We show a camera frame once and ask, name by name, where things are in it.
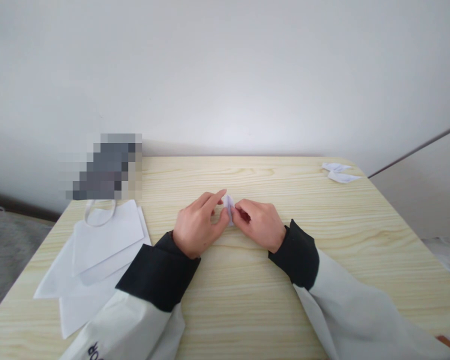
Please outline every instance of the light wood tabletop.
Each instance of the light wood tabletop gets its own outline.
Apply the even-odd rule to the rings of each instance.
[[[353,166],[349,184],[323,162]],[[390,295],[399,312],[433,335],[450,333],[450,275],[353,163],[333,157],[145,157],[141,199],[152,243],[205,191],[227,188],[273,203],[357,279]],[[0,305],[0,359],[57,359],[57,299],[33,300],[52,261],[82,219],[72,201]],[[183,297],[178,359],[325,359],[288,277],[267,252],[228,227],[202,256]]]

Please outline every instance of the hand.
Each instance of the hand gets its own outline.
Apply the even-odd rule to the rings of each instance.
[[[287,229],[273,204],[243,199],[231,208],[233,223],[261,247],[276,253]]]
[[[205,192],[197,200],[178,212],[173,241],[190,259],[198,258],[220,235],[229,224],[229,213],[224,207],[220,219],[212,224],[215,206],[223,204],[222,197],[227,192],[220,190],[216,194]]]

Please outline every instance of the white paper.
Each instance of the white paper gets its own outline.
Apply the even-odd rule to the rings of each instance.
[[[109,212],[93,211],[88,222],[102,224]],[[73,235],[72,273],[76,276],[144,237],[137,204],[130,200],[117,206],[110,221],[100,227],[90,227],[81,220],[75,224]]]
[[[330,172],[341,173],[343,170],[350,169],[351,166],[342,165],[338,162],[324,162],[321,165],[322,168]]]
[[[82,272],[78,276],[80,277],[80,280],[83,284],[89,286],[105,279],[107,276],[111,275],[118,269],[130,264],[133,259],[135,259],[135,256],[137,255],[143,244],[150,246],[152,245],[149,237],[149,232],[147,230],[147,225],[145,224],[145,217],[142,207],[138,206],[137,210],[140,215],[139,217],[144,235],[143,239],[130,245],[129,247],[126,247],[122,251],[119,251],[115,255],[98,263],[94,267],[91,267],[88,270]]]
[[[61,336],[66,339],[88,323],[115,294],[114,288],[100,295],[60,298]]]
[[[83,296],[91,296],[98,295],[103,292],[108,291],[109,289],[113,289],[115,285],[119,282],[125,271],[127,271],[128,265],[135,258],[135,255],[142,247],[142,244],[150,245],[150,238],[148,237],[148,231],[145,225],[145,219],[143,218],[143,212],[140,207],[137,209],[140,212],[140,226],[144,226],[143,232],[147,234],[147,237],[139,241],[135,247],[127,250],[128,259],[124,259],[124,257],[119,257],[117,260],[115,256],[112,256],[108,260],[111,260],[110,263],[100,263],[96,267],[101,267],[109,273],[107,276],[100,274],[98,271],[93,270],[88,278],[89,282],[86,283],[82,281],[80,276],[72,275],[72,258],[73,258],[73,244],[74,244],[74,235],[72,235],[60,253],[58,253],[57,257],[53,261],[52,265],[48,269],[47,273],[41,280],[38,288],[35,291],[34,299],[47,299],[47,298],[60,298],[60,297],[83,297]]]
[[[228,218],[230,219],[228,226],[234,226],[234,222],[232,221],[232,207],[235,206],[235,203],[230,195],[223,197],[223,206],[228,210]]]
[[[360,179],[361,176],[348,175],[348,174],[330,171],[328,173],[328,178],[332,179],[333,181],[336,181],[337,183],[348,184],[354,180]]]

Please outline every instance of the paper bag handle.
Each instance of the paper bag handle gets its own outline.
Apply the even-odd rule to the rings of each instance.
[[[102,222],[101,224],[98,224],[98,225],[92,225],[88,222],[90,210],[92,209],[93,204],[95,204],[95,200],[88,200],[86,202],[85,214],[83,215],[83,221],[85,222],[85,224],[87,224],[91,228],[99,228],[99,227],[105,225],[106,223],[108,223],[110,221],[110,219],[114,216],[115,208],[117,207],[117,201],[116,200],[111,201],[112,208],[111,208],[110,216],[104,222]]]

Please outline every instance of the jacket sleeve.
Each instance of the jacket sleeve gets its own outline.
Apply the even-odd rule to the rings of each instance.
[[[182,296],[199,263],[180,251],[171,232],[143,245],[114,296],[60,359],[174,359],[185,329]]]
[[[290,277],[331,360],[450,360],[450,349],[404,319],[389,296],[350,275],[292,219],[268,257]]]

